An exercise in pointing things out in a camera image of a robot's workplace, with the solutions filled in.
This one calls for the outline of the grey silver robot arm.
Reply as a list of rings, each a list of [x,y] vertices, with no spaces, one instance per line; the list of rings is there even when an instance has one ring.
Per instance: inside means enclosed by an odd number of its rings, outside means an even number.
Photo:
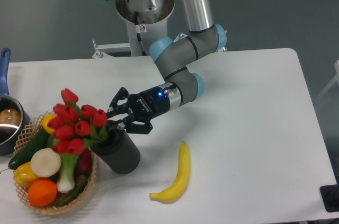
[[[121,88],[110,103],[108,117],[126,117],[113,128],[129,133],[148,134],[151,120],[194,101],[204,92],[204,81],[189,72],[188,64],[219,50],[227,42],[223,27],[213,20],[209,0],[182,0],[189,34],[177,40],[167,35],[167,20],[174,0],[115,0],[125,21],[130,52],[150,56],[164,83],[138,94]]]

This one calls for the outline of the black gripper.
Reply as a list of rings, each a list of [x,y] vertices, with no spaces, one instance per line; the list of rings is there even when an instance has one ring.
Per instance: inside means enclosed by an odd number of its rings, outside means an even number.
[[[125,130],[127,133],[147,135],[153,129],[150,120],[168,112],[170,100],[162,86],[155,86],[131,95],[125,87],[121,87],[110,102],[106,115],[112,118],[126,113],[128,108],[135,121],[145,123],[118,120],[117,129]]]

